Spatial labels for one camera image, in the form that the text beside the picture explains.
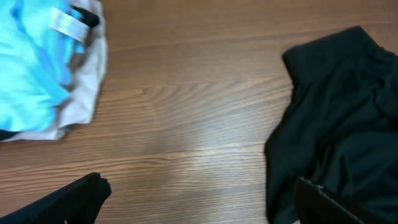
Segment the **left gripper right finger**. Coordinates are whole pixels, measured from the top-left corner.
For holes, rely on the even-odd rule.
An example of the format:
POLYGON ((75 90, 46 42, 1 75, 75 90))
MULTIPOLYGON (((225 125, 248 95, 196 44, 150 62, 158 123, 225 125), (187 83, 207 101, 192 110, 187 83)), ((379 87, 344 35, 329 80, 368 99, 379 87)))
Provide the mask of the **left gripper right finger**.
POLYGON ((385 219, 358 204, 303 178, 295 183, 294 198, 301 224, 383 224, 386 222, 385 219))

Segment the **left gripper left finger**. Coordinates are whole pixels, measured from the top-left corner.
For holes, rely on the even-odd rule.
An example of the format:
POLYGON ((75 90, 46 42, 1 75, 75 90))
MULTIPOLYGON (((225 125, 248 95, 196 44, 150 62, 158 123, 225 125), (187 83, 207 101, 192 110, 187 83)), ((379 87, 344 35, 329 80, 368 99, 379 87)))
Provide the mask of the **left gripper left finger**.
POLYGON ((94 224, 110 195, 108 180, 92 172, 1 217, 1 224, 94 224))

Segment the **black t-shirt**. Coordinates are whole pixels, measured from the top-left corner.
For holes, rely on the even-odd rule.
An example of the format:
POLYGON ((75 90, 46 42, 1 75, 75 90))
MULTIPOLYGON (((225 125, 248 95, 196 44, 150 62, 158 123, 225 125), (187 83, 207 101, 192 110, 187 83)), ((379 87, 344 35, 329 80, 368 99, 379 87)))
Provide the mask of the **black t-shirt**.
POLYGON ((293 91, 265 145, 267 220, 298 219, 303 178, 396 222, 397 55, 356 26, 282 58, 293 91))

